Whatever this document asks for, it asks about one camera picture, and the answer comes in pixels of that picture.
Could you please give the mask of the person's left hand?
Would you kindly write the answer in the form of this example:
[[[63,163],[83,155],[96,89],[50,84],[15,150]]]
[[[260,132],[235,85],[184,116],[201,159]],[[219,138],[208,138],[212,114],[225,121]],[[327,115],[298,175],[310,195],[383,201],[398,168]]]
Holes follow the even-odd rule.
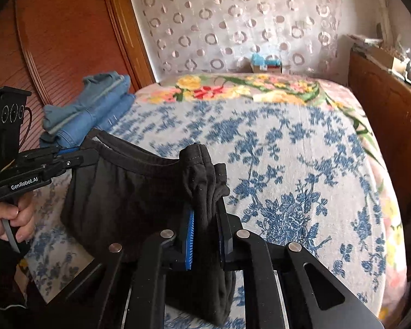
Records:
[[[10,226],[18,228],[15,235],[18,243],[31,239],[35,230],[33,192],[22,195],[16,206],[0,203],[0,239],[7,241],[8,238],[2,224],[3,219],[8,220]]]

